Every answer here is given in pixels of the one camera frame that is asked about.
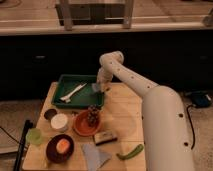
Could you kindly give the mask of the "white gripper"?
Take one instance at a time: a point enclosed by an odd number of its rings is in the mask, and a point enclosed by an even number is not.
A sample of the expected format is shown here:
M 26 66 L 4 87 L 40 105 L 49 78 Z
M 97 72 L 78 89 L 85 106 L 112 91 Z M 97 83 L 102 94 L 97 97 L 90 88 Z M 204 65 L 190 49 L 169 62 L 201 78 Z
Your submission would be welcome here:
M 109 82 L 112 81 L 112 78 L 113 74 L 105 70 L 103 67 L 98 70 L 97 82 L 100 83 L 101 92 L 110 90 Z

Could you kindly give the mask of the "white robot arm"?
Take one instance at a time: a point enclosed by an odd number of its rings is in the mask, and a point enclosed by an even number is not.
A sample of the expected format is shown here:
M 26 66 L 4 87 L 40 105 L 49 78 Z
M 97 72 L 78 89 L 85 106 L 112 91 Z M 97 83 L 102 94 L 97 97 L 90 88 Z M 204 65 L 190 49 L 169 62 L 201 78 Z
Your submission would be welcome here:
M 142 125 L 147 171 L 195 171 L 189 147 L 184 105 L 179 94 L 159 85 L 123 65 L 120 51 L 99 58 L 97 82 L 101 90 L 108 88 L 116 76 L 142 98 Z

